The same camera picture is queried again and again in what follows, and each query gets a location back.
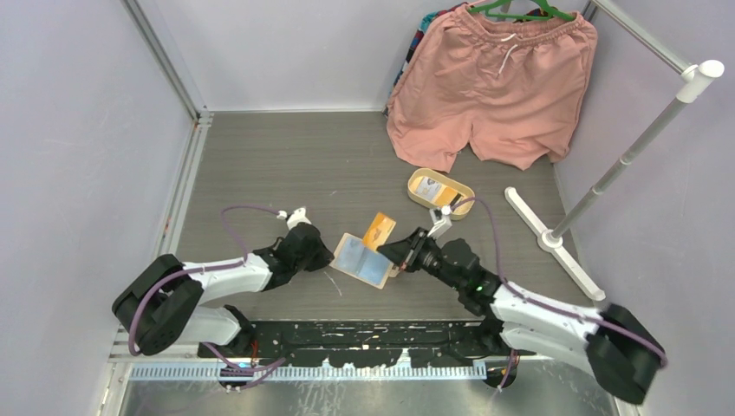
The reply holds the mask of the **orange credit card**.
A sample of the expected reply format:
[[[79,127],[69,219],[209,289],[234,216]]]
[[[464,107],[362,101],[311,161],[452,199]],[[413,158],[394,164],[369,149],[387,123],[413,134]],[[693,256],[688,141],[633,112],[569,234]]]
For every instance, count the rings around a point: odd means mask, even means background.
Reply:
[[[378,247],[388,240],[395,225],[394,219],[383,212],[378,212],[363,235],[364,246],[372,251],[377,251]]]

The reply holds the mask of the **beige leather card holder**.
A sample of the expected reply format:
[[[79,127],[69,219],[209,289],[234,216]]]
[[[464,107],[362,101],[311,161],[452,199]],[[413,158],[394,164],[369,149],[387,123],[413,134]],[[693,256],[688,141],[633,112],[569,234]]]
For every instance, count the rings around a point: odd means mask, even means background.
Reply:
[[[334,251],[330,266],[377,289],[399,274],[398,268],[380,253],[370,250],[360,237],[345,233]]]

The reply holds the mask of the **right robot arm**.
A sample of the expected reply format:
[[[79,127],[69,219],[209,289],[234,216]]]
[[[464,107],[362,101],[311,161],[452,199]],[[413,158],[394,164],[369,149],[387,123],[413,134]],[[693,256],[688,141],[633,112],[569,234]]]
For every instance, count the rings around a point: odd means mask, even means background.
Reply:
[[[645,401],[667,365],[664,348],[629,309],[581,307],[524,289],[486,269],[462,238],[439,246],[418,228],[377,251],[402,271],[423,270],[454,289],[465,309],[482,317],[478,338],[491,355],[516,350],[567,363],[633,405]]]

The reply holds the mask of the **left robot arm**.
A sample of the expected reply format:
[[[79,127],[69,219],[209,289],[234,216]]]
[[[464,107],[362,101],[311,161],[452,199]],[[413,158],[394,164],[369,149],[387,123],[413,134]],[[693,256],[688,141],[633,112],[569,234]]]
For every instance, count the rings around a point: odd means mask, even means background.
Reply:
[[[195,342],[201,356],[240,358],[253,350],[254,326],[238,308],[212,308],[210,302],[278,289],[333,259],[310,223],[290,227],[270,246],[224,261],[184,263],[165,254],[114,300],[112,312],[128,333],[132,356],[153,356],[177,343]]]

